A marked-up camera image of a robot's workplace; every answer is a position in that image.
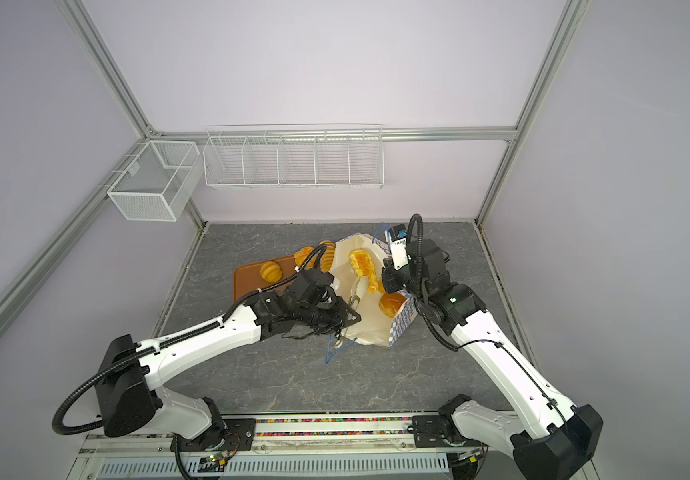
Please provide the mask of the yellow bread roll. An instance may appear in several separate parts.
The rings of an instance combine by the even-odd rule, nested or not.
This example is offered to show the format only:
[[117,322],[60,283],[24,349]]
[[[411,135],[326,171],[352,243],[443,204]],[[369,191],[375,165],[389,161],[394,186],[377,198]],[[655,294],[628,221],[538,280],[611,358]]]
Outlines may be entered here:
[[260,277],[267,283],[277,283],[284,278],[283,269],[275,261],[266,261],[260,266]]

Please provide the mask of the blue checkered paper bag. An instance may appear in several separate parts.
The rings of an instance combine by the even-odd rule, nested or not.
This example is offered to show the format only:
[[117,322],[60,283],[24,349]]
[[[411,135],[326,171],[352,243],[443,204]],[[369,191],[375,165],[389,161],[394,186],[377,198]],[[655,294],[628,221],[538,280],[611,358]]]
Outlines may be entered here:
[[[330,272],[344,283],[350,284],[356,280],[356,274],[351,266],[349,253],[355,249],[365,249],[371,252],[378,277],[381,276],[383,261],[389,258],[389,246],[385,241],[378,240],[372,235],[357,233],[343,238],[336,243],[335,259]],[[407,297],[398,316],[394,319],[386,317],[379,309],[378,303],[383,294],[380,291],[368,293],[358,307],[362,316],[360,323],[348,328],[347,340],[354,340],[355,344],[366,346],[392,347],[405,333],[418,316],[413,304],[413,297],[400,291]]]

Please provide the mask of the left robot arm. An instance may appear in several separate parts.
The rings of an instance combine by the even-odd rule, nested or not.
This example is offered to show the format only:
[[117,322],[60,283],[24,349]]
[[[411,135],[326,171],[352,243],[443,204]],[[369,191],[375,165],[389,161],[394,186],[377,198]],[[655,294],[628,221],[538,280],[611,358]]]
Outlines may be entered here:
[[297,325],[307,327],[308,336],[338,336],[360,322],[360,314],[336,293],[335,277],[321,270],[324,250],[316,247],[289,278],[241,296],[217,318],[141,342],[129,335],[116,338],[98,372],[57,408],[53,431],[68,436],[102,429],[108,437],[121,437],[151,429],[206,450],[223,444],[229,428],[216,402],[179,394],[167,382]]

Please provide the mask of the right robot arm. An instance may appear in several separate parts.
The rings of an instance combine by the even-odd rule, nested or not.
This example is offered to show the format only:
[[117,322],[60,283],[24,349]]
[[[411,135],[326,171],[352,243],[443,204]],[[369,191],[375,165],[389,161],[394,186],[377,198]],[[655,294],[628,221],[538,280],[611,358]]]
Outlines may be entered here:
[[528,361],[473,289],[452,280],[434,241],[391,239],[382,278],[387,292],[411,294],[434,335],[470,355],[513,408],[455,397],[440,411],[454,442],[477,440],[510,456],[527,479],[570,479],[593,458],[601,415],[576,405]]

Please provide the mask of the metal tongs with white tips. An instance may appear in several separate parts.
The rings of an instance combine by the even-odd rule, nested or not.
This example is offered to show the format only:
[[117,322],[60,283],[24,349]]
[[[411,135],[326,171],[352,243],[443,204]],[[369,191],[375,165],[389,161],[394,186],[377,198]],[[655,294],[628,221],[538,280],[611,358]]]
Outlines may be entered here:
[[343,326],[329,336],[326,362],[329,362],[342,348],[355,343],[354,340],[347,340],[348,328],[361,321],[358,307],[369,293],[370,279],[356,277],[355,281],[347,284],[335,277],[333,287],[335,293],[345,301],[346,314]]

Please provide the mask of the ridged long bread loaf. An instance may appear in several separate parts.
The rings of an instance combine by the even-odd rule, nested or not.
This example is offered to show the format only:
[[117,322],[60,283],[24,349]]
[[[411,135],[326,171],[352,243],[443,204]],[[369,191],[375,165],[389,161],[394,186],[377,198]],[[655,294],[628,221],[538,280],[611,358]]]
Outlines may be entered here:
[[332,241],[323,241],[322,245],[326,246],[326,250],[321,256],[320,269],[323,272],[329,272],[334,263],[336,244]]

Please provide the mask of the pale muffin bread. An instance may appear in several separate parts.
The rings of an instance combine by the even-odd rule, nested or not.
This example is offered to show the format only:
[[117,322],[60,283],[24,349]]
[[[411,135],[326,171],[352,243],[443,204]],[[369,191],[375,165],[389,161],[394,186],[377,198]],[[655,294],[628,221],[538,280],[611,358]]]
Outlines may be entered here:
[[312,246],[303,247],[294,254],[295,263],[300,268],[309,269],[314,265],[315,248]]

